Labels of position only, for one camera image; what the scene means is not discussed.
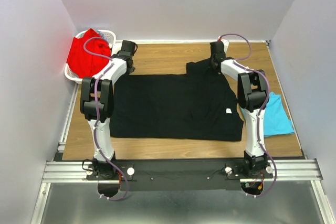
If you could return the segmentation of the black t shirt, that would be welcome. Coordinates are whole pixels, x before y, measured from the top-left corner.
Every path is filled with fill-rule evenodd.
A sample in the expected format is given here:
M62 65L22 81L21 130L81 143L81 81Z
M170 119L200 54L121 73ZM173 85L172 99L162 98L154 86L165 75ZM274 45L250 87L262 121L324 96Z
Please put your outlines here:
M210 60L185 74L123 75L114 86L110 135L239 142L243 120L224 75Z

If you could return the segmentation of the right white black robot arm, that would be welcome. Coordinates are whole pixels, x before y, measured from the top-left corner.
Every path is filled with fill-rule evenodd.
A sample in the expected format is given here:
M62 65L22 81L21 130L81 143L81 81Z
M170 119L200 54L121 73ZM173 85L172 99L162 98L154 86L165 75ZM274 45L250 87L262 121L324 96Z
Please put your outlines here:
M247 130L247 144L240 171L252 178L268 166L264 144L264 115L269 100L269 83L263 71L254 70L227 57L229 42L218 40L210 43L211 66L221 74L237 81L237 99L243 109Z

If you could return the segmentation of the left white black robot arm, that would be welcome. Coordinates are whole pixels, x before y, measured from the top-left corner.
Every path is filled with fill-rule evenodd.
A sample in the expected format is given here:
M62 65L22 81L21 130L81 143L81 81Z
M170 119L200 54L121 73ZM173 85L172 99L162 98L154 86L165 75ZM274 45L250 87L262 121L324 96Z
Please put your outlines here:
M113 114L113 85L124 74L135 70L133 56L138 46L136 43L124 40L120 50L112 55L105 56L87 49L87 44L100 37L88 39L83 49L85 52L109 60L106 70L97 77L85 77L81 83L80 112L85 116L94 142L94 156L92 164L86 169L87 174L112 179L115 176L126 179L123 171L113 161L115 151L110 138L110 118Z

